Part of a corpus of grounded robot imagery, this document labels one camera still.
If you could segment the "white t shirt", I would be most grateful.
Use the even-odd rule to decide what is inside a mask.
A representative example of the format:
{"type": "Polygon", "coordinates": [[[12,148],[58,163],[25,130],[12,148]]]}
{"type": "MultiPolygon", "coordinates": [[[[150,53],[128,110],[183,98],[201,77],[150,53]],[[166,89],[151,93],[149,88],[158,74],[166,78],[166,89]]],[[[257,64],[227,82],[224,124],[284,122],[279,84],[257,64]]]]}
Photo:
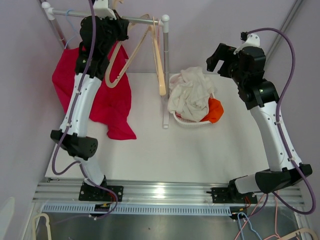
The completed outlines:
{"type": "Polygon", "coordinates": [[[167,110],[185,120],[200,122],[209,113],[209,98],[214,94],[215,86],[200,66],[183,69],[169,79],[167,110]]]}

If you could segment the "orange t shirt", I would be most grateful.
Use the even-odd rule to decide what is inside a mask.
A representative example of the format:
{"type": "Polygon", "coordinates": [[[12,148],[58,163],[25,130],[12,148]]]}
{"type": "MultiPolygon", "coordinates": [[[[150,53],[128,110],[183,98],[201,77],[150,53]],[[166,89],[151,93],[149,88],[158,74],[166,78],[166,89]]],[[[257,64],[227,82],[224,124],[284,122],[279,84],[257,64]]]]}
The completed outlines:
{"type": "Polygon", "coordinates": [[[201,122],[207,122],[214,124],[217,123],[224,114],[224,108],[221,102],[215,98],[209,98],[208,100],[209,112],[201,120],[201,122]]]}

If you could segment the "pink wire hanger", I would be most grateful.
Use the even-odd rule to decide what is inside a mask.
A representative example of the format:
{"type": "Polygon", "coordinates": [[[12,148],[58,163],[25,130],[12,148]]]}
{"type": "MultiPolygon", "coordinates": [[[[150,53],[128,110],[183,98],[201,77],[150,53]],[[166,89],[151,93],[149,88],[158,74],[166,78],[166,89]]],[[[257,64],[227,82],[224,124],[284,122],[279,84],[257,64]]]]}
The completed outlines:
{"type": "Polygon", "coordinates": [[[152,30],[151,30],[151,37],[152,37],[152,45],[153,45],[153,54],[154,59],[156,62],[161,61],[161,53],[160,53],[160,27],[159,25],[160,20],[155,19],[152,17],[152,30]]]}

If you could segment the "magenta t shirt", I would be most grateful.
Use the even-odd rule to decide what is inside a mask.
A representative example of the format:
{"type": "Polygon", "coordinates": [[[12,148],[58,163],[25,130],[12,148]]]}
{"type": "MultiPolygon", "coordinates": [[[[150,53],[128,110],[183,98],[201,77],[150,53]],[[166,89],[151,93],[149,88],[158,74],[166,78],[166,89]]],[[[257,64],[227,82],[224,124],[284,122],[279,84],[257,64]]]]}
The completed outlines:
{"type": "MultiPolygon", "coordinates": [[[[76,60],[79,49],[65,49],[52,75],[52,83],[63,107],[67,111],[74,87],[76,60]]],[[[132,91],[128,76],[124,74],[114,88],[103,81],[93,101],[89,119],[107,126],[107,136],[112,140],[135,140],[128,124],[132,105],[132,91]]]]}

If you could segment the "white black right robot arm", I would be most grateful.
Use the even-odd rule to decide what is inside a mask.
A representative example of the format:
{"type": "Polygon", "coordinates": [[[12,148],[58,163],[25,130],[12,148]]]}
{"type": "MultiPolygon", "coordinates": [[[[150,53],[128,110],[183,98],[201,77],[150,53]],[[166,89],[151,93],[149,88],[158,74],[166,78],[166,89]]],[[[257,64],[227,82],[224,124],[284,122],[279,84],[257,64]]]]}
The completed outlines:
{"type": "Polygon", "coordinates": [[[240,99],[254,118],[268,162],[268,169],[229,181],[227,196],[232,202],[240,202],[248,193],[269,194],[291,187],[313,172],[310,164],[303,164],[288,138],[281,115],[276,113],[280,102],[274,84],[264,79],[266,56],[262,48],[246,46],[236,48],[220,43],[206,60],[207,70],[212,72],[219,61],[223,64],[218,74],[232,79],[240,99]]]}

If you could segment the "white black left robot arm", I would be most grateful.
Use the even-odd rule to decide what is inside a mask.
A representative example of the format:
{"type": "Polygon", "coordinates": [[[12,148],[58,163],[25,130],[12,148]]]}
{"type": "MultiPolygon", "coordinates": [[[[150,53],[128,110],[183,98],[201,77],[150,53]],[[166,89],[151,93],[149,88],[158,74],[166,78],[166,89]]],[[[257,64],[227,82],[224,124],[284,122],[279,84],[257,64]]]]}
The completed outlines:
{"type": "Polygon", "coordinates": [[[52,156],[52,172],[63,175],[55,168],[60,149],[73,157],[74,164],[79,164],[84,181],[90,188],[90,195],[97,201],[107,197],[108,188],[102,185],[106,177],[102,173],[96,156],[98,140],[87,136],[88,120],[94,99],[104,80],[110,64],[108,55],[116,42],[128,37],[130,22],[116,17],[99,18],[89,16],[80,25],[81,42],[75,62],[73,90],[65,118],[58,130],[52,130],[50,138],[56,143],[52,156]]]}

